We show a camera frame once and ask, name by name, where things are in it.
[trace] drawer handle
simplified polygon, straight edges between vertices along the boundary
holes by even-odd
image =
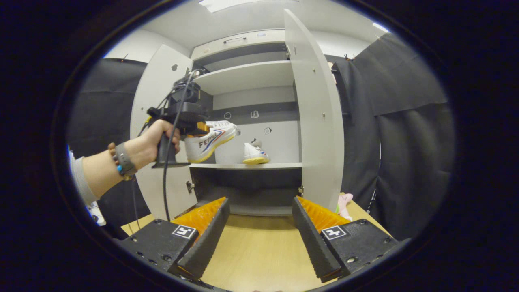
[[[232,41],[232,40],[234,40],[234,39],[239,39],[239,38],[247,39],[246,36],[238,36],[238,37],[235,37],[235,38],[226,39],[226,40],[224,41],[224,44],[227,44],[228,41]]]

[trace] table surface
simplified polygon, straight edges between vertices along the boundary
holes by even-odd
[[[366,219],[389,234],[355,202],[346,206],[353,220]],[[153,215],[139,219],[141,227]],[[137,222],[121,227],[128,235]],[[231,214],[201,279],[210,285],[235,292],[305,291],[321,283],[316,277],[294,219]]]

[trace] shelf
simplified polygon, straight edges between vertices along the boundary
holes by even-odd
[[[217,200],[223,196],[229,199],[231,214],[250,216],[290,216],[292,200],[296,190],[272,189],[244,191],[228,187],[215,187],[210,194],[197,194],[197,207]]]
[[[271,61],[218,70],[194,81],[203,91],[215,96],[262,87],[292,86],[294,74],[290,61]]]
[[[300,168],[303,164],[301,162],[294,163],[266,163],[266,164],[209,164],[209,163],[193,163],[189,167],[195,168],[218,168],[218,169],[291,169]]]

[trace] open cabinet door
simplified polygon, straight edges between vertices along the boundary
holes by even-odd
[[[335,210],[344,167],[339,95],[326,58],[310,31],[288,9],[284,15],[301,120],[303,197]]]
[[[149,115],[150,107],[156,107],[171,91],[173,83],[184,77],[186,70],[191,70],[193,61],[176,50],[162,45],[153,55],[144,69],[131,111],[130,138],[139,134]],[[178,162],[187,162],[184,142],[180,142],[180,152],[176,155]],[[152,169],[153,163],[140,169],[137,183],[141,189],[146,205],[155,218],[166,220],[166,210],[162,194],[163,168]],[[188,192],[186,182],[191,181],[189,166],[169,168],[166,179],[166,192],[170,219],[184,212],[197,203],[195,191]]]

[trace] black backdrop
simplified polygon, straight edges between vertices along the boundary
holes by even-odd
[[[66,132],[76,158],[102,152],[111,142],[120,144],[130,139],[128,113],[146,65],[133,60],[101,59],[90,70],[75,98]],[[132,181],[121,181],[98,200],[105,229],[120,240],[128,236],[121,226],[135,221],[132,191],[137,216],[150,214],[139,185]]]
[[[364,209],[372,202],[370,215],[395,238],[413,237],[437,211],[454,163],[446,93],[418,53],[394,34],[354,59],[327,59],[338,65],[346,86],[342,106],[350,107],[341,191]]]

